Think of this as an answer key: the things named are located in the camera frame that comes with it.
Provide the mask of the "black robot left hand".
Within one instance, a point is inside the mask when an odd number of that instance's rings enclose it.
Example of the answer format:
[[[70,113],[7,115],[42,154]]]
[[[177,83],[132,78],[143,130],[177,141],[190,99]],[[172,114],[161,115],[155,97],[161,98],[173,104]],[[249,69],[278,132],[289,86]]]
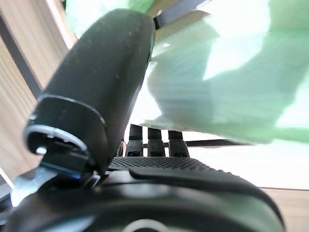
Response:
[[[157,130],[126,125],[144,81],[155,22],[129,9],[98,19],[68,52],[23,131],[42,160],[15,179],[4,232],[283,232],[260,188],[190,158],[180,133],[170,155]]]

